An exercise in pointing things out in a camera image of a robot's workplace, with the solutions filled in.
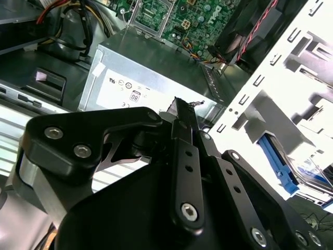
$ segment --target fan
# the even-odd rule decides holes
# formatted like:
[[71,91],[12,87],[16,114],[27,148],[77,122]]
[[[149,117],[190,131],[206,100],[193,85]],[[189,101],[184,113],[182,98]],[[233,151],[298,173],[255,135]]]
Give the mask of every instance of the fan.
[[234,63],[237,55],[247,45],[255,26],[274,1],[242,0],[215,45],[209,48],[209,52],[213,56],[222,56],[230,64]]

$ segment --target capacitor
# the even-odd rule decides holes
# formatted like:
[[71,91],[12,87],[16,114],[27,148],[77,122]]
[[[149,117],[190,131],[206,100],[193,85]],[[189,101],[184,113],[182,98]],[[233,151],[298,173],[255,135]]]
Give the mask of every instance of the capacitor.
[[203,8],[204,11],[209,12],[212,9],[209,4],[206,4]]
[[198,17],[198,22],[204,22],[204,17],[203,16]]

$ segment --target yellow wire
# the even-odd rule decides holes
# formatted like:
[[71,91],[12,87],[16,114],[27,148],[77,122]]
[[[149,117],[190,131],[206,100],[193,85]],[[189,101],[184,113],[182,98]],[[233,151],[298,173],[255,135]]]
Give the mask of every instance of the yellow wire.
[[66,6],[66,5],[69,5],[70,3],[71,3],[71,1],[68,1],[67,3],[64,3],[64,4],[62,4],[62,5],[59,5],[58,8],[61,8],[61,7]]
[[[63,6],[66,6],[66,5],[69,5],[71,3],[71,1],[68,1],[67,3],[64,3],[64,4],[62,4],[62,5],[59,5],[57,8],[61,8],[61,7],[63,7]],[[59,37],[60,36],[60,34],[61,34],[61,28],[58,30],[58,32],[57,32],[57,34],[55,35],[55,37]],[[52,39],[49,39],[49,40],[46,40],[46,41],[44,41],[44,42],[42,42],[41,44],[49,44],[49,43],[52,43],[53,42],[53,40]]]

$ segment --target black mechanical arm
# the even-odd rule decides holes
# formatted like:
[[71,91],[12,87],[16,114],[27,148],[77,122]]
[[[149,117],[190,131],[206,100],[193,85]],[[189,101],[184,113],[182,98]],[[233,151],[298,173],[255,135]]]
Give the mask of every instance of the black mechanical arm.
[[[13,187],[58,228],[54,249],[326,249],[235,151],[220,154],[194,108],[40,116],[27,124]],[[93,194],[92,177],[150,164]]]

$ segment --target black cable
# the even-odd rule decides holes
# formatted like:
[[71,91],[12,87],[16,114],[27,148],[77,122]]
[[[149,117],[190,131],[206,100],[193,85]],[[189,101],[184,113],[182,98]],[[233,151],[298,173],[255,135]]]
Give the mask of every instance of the black cable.
[[93,27],[92,27],[92,24],[90,22],[90,18],[89,18],[89,15],[88,15],[88,10],[85,7],[85,0],[79,0],[79,1],[80,1],[80,4],[81,4],[81,7],[82,7],[83,15],[84,15],[84,18],[81,18],[81,22],[82,22],[82,25],[84,27],[83,29],[86,29],[85,33],[87,35],[87,37],[86,37],[87,49],[85,50],[85,52],[81,56],[86,57],[89,54],[90,46],[93,43]]
[[44,237],[41,239],[41,241],[39,241],[39,243],[37,244],[37,246],[34,248],[34,250],[40,250],[41,247],[43,246],[43,244],[46,243],[47,238],[51,235],[51,233],[55,230],[55,226],[53,224],[51,224],[51,226],[49,227],[49,229],[47,230],[47,233],[44,235]]
[[104,31],[104,34],[107,36],[107,37],[110,37],[111,34],[109,32],[109,30],[107,29],[107,25],[104,21],[104,18],[102,17],[102,15],[100,14],[100,11],[98,9],[98,7],[95,5],[95,3],[93,3],[92,1],[88,1],[88,4],[87,4],[91,9],[93,9],[93,11],[96,13],[96,15],[98,16],[98,18],[102,21],[102,25],[103,25],[103,31]]
[[73,49],[75,51],[85,51],[85,50],[87,50],[87,47],[78,47],[78,46],[73,45],[71,43],[68,43],[68,42],[66,42],[66,41],[64,41],[64,40],[62,40],[60,38],[56,38],[53,35],[50,35],[48,38],[51,39],[51,40],[53,40],[53,41],[55,41],[56,43],[62,44],[63,46],[71,48],[71,49]]

